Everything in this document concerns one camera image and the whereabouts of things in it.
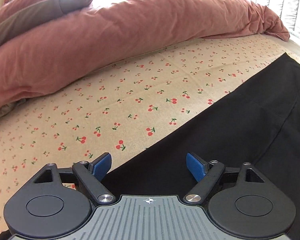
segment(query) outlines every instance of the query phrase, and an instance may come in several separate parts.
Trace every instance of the metal screw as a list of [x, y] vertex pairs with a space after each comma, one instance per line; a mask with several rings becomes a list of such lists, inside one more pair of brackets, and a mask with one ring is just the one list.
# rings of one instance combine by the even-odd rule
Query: metal screw
[[186, 200], [188, 202], [199, 202], [201, 200], [201, 197], [197, 194], [190, 194], [186, 196]]
[[102, 194], [98, 197], [98, 200], [100, 202], [110, 202], [114, 199], [114, 196], [110, 195], [110, 194]]

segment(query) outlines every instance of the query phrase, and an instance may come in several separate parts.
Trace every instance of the black cloth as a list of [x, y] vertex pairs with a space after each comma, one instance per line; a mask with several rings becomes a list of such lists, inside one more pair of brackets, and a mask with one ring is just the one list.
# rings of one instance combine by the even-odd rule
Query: black cloth
[[113, 194], [179, 195], [195, 184], [186, 154], [228, 167], [251, 162], [295, 203], [300, 239], [300, 64], [283, 54], [102, 183]]

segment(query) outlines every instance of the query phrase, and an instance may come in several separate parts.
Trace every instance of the bed sheet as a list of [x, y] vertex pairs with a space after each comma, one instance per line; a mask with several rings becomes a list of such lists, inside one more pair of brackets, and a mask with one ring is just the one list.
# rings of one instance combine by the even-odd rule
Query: bed sheet
[[69, 167], [110, 152], [115, 169], [286, 51], [265, 35], [185, 41], [18, 106], [0, 119], [0, 232], [5, 203], [46, 163]]

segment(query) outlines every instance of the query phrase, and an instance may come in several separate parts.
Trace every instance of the pillow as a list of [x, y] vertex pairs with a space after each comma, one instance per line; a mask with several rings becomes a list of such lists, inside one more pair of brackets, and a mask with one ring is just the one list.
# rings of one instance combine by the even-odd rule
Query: pillow
[[74, 11], [0, 47], [0, 107], [171, 44], [256, 33], [289, 39], [273, 11], [247, 0], [126, 0]]
[[87, 7], [92, 0], [12, 0], [0, 9], [0, 46], [26, 31]]

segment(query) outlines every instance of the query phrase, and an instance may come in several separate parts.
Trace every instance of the pink comforter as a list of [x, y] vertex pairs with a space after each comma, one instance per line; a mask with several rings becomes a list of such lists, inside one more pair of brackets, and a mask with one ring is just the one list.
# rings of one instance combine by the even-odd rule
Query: pink comforter
[[40, 25], [0, 47], [0, 107], [54, 93], [110, 63], [199, 37], [289, 33], [247, 0], [126, 0]]

